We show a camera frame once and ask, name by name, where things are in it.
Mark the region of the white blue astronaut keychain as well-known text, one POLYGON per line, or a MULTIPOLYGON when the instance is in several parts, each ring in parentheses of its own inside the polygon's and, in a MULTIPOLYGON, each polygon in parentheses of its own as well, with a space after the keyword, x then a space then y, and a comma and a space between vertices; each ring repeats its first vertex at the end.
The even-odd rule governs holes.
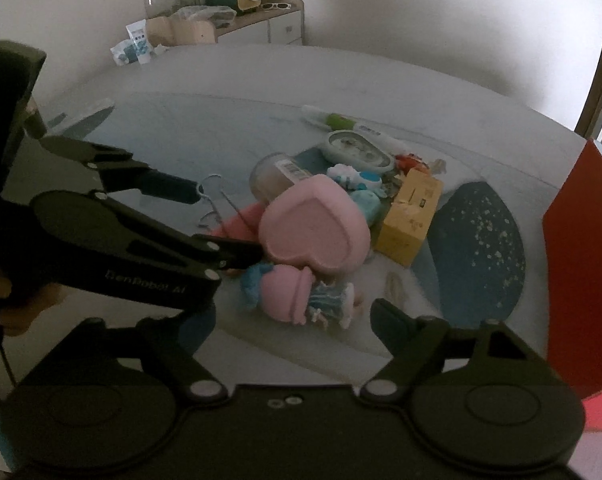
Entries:
POLYGON ((327 176, 344 188, 345 191, 369 191, 380 198, 386 198, 387 192, 379 174, 369 171, 359 171, 349 165, 337 164, 327 169, 327 176))

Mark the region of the clear plastic bag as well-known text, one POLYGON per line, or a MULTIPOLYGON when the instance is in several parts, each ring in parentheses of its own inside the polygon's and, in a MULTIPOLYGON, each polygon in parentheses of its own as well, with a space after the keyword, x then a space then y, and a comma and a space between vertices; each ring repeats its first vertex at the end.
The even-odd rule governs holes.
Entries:
POLYGON ((225 28, 233 24, 237 12, 230 6, 183 6, 171 18, 181 21, 207 21, 215 28, 225 28))

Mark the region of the pink hat doll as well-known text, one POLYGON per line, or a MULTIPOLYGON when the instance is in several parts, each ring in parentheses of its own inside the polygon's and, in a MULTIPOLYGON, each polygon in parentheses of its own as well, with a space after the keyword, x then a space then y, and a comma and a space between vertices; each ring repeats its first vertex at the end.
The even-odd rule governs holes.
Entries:
POLYGON ((239 284, 247 311, 260 310, 280 323, 347 330, 364 310, 363 296, 353 283, 321 280, 308 266, 259 263, 239 284))

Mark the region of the teal round small toy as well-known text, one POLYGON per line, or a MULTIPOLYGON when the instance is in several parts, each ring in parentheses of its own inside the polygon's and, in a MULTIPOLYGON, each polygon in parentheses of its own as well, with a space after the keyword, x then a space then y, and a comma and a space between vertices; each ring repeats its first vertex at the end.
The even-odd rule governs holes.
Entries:
POLYGON ((359 211, 363 214, 367 226, 373 226, 379 218, 381 211, 380 197, 369 190, 356 190, 349 193, 353 203, 359 207, 359 211))

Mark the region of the yellow small carton box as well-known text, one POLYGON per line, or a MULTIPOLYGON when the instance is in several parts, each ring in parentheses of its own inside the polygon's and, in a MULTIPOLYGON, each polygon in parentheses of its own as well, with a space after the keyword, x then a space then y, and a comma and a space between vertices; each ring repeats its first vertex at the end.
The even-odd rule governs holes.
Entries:
POLYGON ((375 251, 408 268, 427 238, 442 190, 440 180, 409 171, 381 223, 375 251))

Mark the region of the patterned glass table mat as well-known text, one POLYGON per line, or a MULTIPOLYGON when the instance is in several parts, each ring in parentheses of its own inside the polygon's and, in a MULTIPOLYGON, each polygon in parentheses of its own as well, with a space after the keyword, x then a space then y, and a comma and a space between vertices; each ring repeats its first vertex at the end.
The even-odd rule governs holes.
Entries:
POLYGON ((220 226, 246 232, 257 201, 249 178, 258 162, 282 154, 287 170, 309 170, 314 198, 292 193, 270 214, 269 261, 310 269, 318 281, 352 284, 366 304, 385 298, 412 316, 434 315, 458 328, 505 322, 537 352, 547 349, 547 288, 540 216, 550 189, 486 159, 453 157, 419 144, 438 165, 438 208, 415 259, 402 266, 374 251, 376 229, 344 192, 329 206, 319 144, 325 134, 297 108, 271 103, 133 93, 103 100, 54 123, 56 136, 104 144, 172 176, 199 181, 194 205, 126 191, 122 203, 186 234, 220 226))

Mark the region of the pink heart shaped box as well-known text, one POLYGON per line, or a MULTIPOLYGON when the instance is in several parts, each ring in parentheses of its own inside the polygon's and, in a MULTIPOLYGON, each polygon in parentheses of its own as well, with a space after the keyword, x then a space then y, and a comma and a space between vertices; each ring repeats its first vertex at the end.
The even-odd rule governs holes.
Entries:
POLYGON ((318 174, 292 185, 265 208, 259 242, 276 263, 343 275, 366 260, 371 232, 349 194, 318 174))

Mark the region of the white sideboard cabinet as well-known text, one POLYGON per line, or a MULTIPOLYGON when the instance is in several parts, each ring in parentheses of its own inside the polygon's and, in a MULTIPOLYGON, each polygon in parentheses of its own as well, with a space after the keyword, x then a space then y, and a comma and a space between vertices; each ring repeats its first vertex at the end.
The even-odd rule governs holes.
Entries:
POLYGON ((288 11, 263 11, 260 7, 253 12, 235 18, 233 24, 216 31, 218 44, 304 44, 304 2, 302 0, 275 0, 290 2, 288 11))

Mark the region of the white green glue pen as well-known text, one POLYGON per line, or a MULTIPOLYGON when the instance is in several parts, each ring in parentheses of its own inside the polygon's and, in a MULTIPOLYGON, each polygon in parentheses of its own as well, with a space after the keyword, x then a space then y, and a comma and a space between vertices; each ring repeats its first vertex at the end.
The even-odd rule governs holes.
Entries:
POLYGON ((389 136, 384 132, 381 132, 375 128, 371 128, 363 124, 363 122, 356 122, 352 118, 348 118, 337 113, 328 113, 325 110, 321 110, 318 107, 303 105, 301 107, 301 113, 305 120, 311 124, 330 128, 330 130, 352 130, 362 136, 366 136, 376 142, 379 146, 391 153, 406 153, 408 150, 407 144, 399 139, 395 139, 393 136, 389 136))

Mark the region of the white blue tube pack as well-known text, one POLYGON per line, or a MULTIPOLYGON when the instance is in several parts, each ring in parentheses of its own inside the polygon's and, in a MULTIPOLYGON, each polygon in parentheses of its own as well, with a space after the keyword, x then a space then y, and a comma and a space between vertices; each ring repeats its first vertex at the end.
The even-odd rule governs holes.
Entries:
POLYGON ((147 64, 152 58, 152 46, 147 37, 147 21, 141 20, 126 26, 129 37, 110 49, 117 66, 133 63, 147 64))

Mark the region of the brown cardboard box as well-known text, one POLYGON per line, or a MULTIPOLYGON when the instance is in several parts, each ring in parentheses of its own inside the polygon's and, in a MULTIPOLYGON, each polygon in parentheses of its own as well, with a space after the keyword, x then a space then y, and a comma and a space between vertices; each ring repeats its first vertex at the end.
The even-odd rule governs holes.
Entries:
POLYGON ((216 32, 209 21, 188 21, 157 16, 146 21, 149 42, 158 47, 196 46, 216 44, 216 32))

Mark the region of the grey correction tape dispenser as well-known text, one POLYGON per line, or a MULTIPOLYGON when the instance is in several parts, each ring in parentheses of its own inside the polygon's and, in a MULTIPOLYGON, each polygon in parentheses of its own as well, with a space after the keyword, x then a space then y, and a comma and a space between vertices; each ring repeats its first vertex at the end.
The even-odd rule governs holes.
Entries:
POLYGON ((394 158, 391 155, 378 148, 365 136, 351 130, 328 133, 319 150, 333 165, 352 166, 357 171, 387 174, 395 168, 394 158))

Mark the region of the toothpick jar green lid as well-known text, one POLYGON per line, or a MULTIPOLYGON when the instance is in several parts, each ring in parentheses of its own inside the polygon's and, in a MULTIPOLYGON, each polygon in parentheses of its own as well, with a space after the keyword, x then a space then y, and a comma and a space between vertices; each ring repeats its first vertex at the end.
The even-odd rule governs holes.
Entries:
POLYGON ((293 157, 274 153, 253 167, 249 177, 250 191, 259 202, 267 205, 292 185, 310 176, 293 157))

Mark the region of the red white cardboard box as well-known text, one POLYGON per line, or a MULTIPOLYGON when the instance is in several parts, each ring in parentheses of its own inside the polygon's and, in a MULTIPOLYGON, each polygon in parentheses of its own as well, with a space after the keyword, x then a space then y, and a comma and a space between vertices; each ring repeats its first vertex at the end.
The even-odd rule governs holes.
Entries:
POLYGON ((588 141, 543 217, 547 359, 602 432, 602 144, 588 141))

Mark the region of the white sunglasses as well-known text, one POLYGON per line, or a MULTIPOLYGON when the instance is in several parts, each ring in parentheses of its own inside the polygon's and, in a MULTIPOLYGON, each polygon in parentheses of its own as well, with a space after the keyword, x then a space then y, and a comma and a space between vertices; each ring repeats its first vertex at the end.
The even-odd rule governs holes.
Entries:
POLYGON ((290 2, 265 2, 260 6, 263 11, 288 11, 293 9, 293 4, 290 2))

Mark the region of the orange clownfish toy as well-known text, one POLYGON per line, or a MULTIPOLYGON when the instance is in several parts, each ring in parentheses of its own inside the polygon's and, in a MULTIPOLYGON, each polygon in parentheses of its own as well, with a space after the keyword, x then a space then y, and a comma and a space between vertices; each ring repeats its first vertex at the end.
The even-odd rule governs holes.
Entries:
POLYGON ((415 154, 400 154, 395 155, 395 168, 401 172, 401 174, 408 174, 409 171, 415 170, 422 174, 430 176, 430 167, 417 155, 415 154))

